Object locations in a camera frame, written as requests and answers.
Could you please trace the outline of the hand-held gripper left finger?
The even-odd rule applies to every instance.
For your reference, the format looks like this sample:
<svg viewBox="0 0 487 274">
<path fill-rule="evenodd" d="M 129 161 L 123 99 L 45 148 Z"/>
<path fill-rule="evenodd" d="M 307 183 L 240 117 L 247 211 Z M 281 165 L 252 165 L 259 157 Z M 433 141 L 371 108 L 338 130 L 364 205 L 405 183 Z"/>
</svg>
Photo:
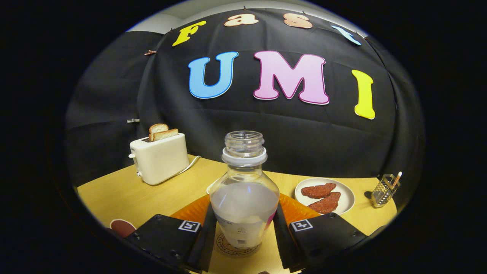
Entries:
<svg viewBox="0 0 487 274">
<path fill-rule="evenodd" d="M 205 195 L 171 216 L 154 215 L 125 239 L 171 272 L 208 272 L 216 222 Z"/>
</svg>

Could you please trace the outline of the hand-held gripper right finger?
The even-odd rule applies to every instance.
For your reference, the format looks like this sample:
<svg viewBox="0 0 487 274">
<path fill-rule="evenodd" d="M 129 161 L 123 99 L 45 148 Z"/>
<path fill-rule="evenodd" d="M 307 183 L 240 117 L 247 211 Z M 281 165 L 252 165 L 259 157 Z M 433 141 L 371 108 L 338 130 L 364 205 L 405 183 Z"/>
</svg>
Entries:
<svg viewBox="0 0 487 274">
<path fill-rule="evenodd" d="M 291 272 L 317 273 L 367 241 L 367 236 L 336 213 L 321 215 L 281 194 L 274 231 L 282 266 Z"/>
</svg>

